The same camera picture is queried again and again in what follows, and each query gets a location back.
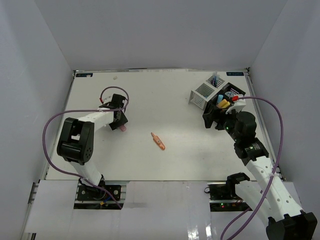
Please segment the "orange highlighter marker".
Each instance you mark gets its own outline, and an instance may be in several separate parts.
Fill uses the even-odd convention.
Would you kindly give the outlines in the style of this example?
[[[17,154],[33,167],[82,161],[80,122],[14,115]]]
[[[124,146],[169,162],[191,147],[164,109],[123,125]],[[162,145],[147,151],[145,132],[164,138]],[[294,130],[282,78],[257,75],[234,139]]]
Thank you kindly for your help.
[[[226,100],[226,99],[223,99],[217,106],[218,106],[219,108],[222,108],[223,105],[225,105],[226,103],[227,103],[227,100]]]

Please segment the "blue highlighter marker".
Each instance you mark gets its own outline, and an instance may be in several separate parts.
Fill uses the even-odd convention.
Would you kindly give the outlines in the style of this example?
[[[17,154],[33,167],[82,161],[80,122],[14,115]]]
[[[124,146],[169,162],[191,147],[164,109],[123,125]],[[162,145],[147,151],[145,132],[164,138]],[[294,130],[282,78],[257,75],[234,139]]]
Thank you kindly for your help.
[[[217,97],[217,102],[216,104],[218,105],[222,100],[223,100],[224,96],[222,94],[219,94]]]

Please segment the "pink correction tape case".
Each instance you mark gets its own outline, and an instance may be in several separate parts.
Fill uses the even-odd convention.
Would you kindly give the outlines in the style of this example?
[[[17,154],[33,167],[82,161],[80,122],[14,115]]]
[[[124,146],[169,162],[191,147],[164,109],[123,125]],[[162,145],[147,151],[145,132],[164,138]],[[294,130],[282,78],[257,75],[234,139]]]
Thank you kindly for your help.
[[[124,125],[120,126],[119,129],[120,129],[122,132],[125,132],[125,131],[127,130],[127,128],[126,128]]]

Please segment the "round blue-white tape tin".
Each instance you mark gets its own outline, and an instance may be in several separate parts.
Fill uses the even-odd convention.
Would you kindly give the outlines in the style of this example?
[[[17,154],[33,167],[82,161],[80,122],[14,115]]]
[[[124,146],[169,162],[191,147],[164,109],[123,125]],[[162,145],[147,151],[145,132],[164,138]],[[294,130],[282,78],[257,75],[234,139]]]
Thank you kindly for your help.
[[[236,93],[234,93],[233,91],[226,91],[224,95],[232,99],[236,95]]]

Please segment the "yellow highlighter marker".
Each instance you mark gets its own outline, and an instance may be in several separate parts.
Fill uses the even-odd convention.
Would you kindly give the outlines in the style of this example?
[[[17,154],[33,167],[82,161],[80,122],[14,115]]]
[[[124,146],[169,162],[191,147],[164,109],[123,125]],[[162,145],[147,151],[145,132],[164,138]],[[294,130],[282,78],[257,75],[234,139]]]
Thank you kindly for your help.
[[[223,109],[228,108],[230,106],[230,102],[227,101],[225,105],[222,106]]]

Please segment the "green gel pen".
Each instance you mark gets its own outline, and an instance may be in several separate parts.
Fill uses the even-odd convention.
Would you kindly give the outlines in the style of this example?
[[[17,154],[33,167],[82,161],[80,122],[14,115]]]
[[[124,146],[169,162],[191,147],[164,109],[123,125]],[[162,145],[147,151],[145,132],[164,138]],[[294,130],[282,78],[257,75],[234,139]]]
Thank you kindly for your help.
[[[217,75],[217,82],[216,82],[216,85],[218,84],[218,81],[219,81],[219,78],[220,78],[220,76],[218,75],[218,73],[217,72],[215,72],[215,74]]]

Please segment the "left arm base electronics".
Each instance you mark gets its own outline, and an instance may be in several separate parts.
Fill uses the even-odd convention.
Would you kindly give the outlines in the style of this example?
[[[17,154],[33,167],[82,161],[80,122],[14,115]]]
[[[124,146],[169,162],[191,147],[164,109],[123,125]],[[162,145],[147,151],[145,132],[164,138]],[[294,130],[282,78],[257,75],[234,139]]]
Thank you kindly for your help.
[[[111,196],[123,207],[126,198],[126,184],[102,181],[99,186],[106,189],[110,195],[79,180],[73,208],[75,210],[120,210]]]

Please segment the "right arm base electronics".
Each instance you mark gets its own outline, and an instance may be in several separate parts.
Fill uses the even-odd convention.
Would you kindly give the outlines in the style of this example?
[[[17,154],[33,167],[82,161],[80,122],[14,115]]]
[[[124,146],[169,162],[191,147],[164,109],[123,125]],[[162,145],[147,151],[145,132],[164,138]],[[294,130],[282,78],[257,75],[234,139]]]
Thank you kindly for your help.
[[[235,186],[250,178],[243,172],[229,175],[224,183],[208,183],[204,193],[209,195],[210,211],[243,212],[251,211],[248,204],[236,195]]]

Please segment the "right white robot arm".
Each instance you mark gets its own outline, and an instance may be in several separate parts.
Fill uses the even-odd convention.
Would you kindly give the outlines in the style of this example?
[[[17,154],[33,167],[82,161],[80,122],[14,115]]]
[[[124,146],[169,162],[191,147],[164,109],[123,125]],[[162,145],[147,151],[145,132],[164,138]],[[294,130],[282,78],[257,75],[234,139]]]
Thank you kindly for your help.
[[[252,209],[265,226],[270,240],[310,240],[317,226],[312,212],[305,212],[285,187],[264,145],[256,137],[256,118],[253,114],[214,108],[202,115],[207,129],[216,123],[217,130],[225,130],[234,140],[234,150],[254,176],[259,188],[244,173],[227,177],[226,195],[239,197]]]

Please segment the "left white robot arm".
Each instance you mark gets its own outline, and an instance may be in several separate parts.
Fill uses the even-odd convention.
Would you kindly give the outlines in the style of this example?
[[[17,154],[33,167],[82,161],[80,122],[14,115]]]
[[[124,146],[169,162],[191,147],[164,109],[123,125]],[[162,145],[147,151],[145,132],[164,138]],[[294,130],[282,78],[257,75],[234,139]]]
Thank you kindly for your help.
[[[99,200],[105,196],[104,179],[91,160],[94,150],[94,135],[101,128],[109,126],[111,130],[125,131],[128,122],[125,116],[126,97],[113,94],[110,101],[104,101],[97,112],[83,117],[68,117],[64,120],[57,145],[57,154],[70,163],[80,180],[89,186],[88,193]]]

